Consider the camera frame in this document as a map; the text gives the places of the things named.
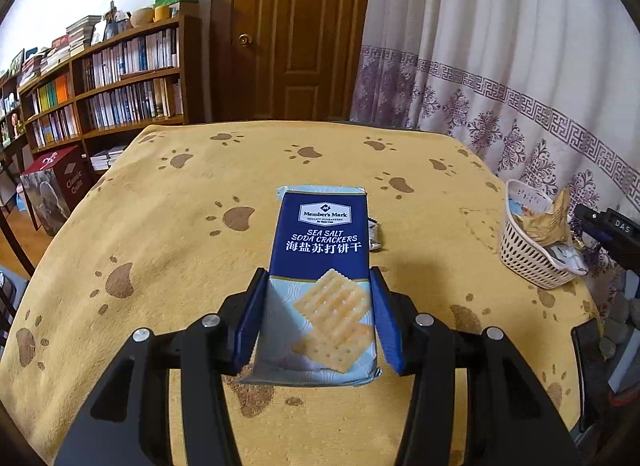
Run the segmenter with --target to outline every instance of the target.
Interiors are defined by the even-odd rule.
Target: yellow tablecloth
[[[49,463],[82,402],[138,327],[187,327],[268,268],[292,184],[361,186],[382,227],[370,255],[392,290],[458,329],[500,326],[570,428],[578,385],[570,330],[595,306],[576,280],[538,290],[496,247],[504,186],[458,141],[422,132],[297,122],[150,126],[87,195],[49,246],[0,361],[0,399]],[[392,464],[412,379],[383,373],[359,388],[226,381],[246,465]],[[466,426],[457,375],[451,463]],[[172,374],[174,462],[185,464]]]

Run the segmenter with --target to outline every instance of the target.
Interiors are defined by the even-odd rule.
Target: blue cracker package
[[[289,186],[252,374],[242,382],[361,385],[379,369],[362,188]]]

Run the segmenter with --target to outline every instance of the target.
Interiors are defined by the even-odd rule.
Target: picture frame
[[[24,63],[24,49],[22,49],[20,53],[11,61],[11,65],[9,66],[9,77],[15,76],[20,72],[22,63]]]

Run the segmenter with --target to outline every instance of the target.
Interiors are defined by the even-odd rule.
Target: stack of books
[[[22,66],[20,78],[18,78],[18,86],[24,86],[29,81],[34,80],[40,75],[40,62],[42,54],[34,54]]]
[[[96,171],[109,169],[118,157],[122,155],[125,148],[126,146],[114,146],[111,149],[98,152],[91,157],[91,166],[93,166]]]
[[[156,78],[108,90],[86,100],[94,129],[161,120],[182,113],[180,80]]]
[[[124,74],[179,67],[177,29],[123,41],[82,60],[84,89],[93,90],[123,79]]]
[[[71,97],[70,88],[69,73],[67,72],[34,90],[31,93],[34,113],[42,113],[60,102],[65,102]]]
[[[91,156],[91,166],[95,171],[103,171],[109,169],[109,150],[99,151],[97,154]]]
[[[66,28],[69,36],[70,54],[75,56],[91,45],[94,27],[102,19],[101,16],[85,16]]]
[[[116,162],[116,160],[120,155],[122,155],[122,152],[124,152],[125,148],[126,146],[122,145],[122,146],[114,146],[109,150],[108,164],[110,167],[113,166],[113,163]]]
[[[68,104],[39,118],[33,124],[33,134],[39,148],[78,137],[73,107]]]
[[[40,62],[40,72],[44,74],[53,68],[56,68],[59,63],[66,61],[70,58],[69,50],[69,36],[64,35],[60,38],[56,38],[51,43],[51,50],[47,52],[47,55],[43,57]]]

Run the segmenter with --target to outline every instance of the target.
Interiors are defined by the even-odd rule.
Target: stone
[[[604,335],[616,345],[624,343],[630,331],[631,327],[629,325],[617,322],[611,318],[607,319],[604,323]]]
[[[636,326],[636,329],[640,329],[640,299],[632,298],[629,300],[629,312],[632,323]]]
[[[606,360],[610,360],[616,354],[616,344],[609,338],[600,340],[600,352]]]
[[[626,323],[629,319],[629,300],[621,292],[617,292],[613,297],[609,318],[620,323]]]

